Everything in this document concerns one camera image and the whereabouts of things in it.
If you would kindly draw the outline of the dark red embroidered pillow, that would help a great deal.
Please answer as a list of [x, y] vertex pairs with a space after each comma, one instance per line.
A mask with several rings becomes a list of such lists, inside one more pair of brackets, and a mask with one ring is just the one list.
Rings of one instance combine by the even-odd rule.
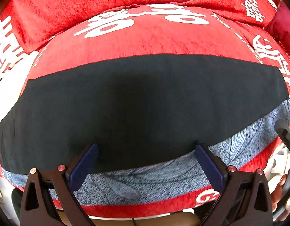
[[290, 10], [281, 1], [275, 16], [265, 30], [286, 50], [290, 55]]

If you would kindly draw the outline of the red pillow with white characters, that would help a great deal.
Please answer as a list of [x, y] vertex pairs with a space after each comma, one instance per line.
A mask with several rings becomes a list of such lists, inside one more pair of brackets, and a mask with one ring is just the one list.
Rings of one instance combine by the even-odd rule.
[[234, 21], [265, 26], [279, 0], [11, 0], [0, 16], [0, 47], [10, 37], [15, 52], [29, 53], [55, 34], [107, 10], [168, 3], [208, 8]]

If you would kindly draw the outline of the black pants with patterned waistband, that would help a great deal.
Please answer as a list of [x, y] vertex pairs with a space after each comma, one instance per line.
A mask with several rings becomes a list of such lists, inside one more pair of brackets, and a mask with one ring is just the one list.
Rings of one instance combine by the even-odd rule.
[[97, 155], [75, 192], [86, 206], [139, 205], [208, 185], [195, 144], [242, 167], [290, 123], [277, 67], [205, 55], [158, 54], [90, 63], [28, 80], [0, 122], [5, 177], [24, 186], [31, 168]]

